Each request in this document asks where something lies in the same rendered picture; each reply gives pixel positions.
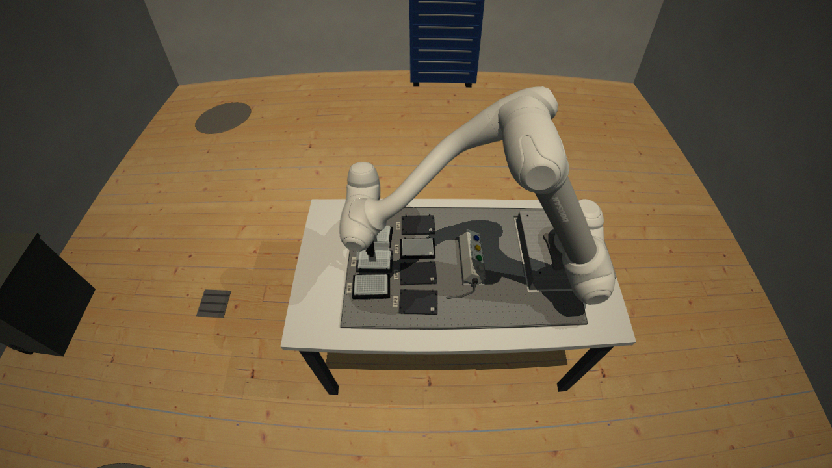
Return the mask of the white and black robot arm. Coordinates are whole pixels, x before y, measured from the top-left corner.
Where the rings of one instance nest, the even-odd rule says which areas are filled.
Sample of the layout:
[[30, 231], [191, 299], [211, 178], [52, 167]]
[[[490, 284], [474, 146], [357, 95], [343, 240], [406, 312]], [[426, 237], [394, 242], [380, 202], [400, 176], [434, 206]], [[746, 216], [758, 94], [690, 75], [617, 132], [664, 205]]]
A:
[[369, 162], [353, 164], [339, 225], [341, 242], [350, 251], [366, 250], [387, 220], [412, 202], [456, 156], [475, 146], [503, 141], [512, 177], [537, 195], [556, 232], [543, 236], [553, 269], [565, 269], [581, 302], [605, 302], [614, 291], [615, 275], [605, 249], [603, 213], [594, 201], [577, 199], [568, 177], [564, 143], [552, 122], [557, 112], [558, 101], [544, 86], [497, 100], [445, 137], [398, 189], [382, 200], [376, 168]]

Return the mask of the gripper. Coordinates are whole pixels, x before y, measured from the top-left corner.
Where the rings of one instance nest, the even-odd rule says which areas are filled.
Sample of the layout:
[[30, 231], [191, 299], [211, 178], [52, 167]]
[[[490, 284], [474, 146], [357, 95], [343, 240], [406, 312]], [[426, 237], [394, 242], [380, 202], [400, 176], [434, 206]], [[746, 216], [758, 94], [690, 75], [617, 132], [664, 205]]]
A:
[[374, 238], [374, 240], [372, 241], [372, 244], [370, 244], [369, 248], [366, 249], [366, 253], [369, 257], [369, 262], [370, 263], [376, 263], [376, 254], [375, 254], [375, 249], [374, 249], [374, 242], [377, 242], [377, 236]]

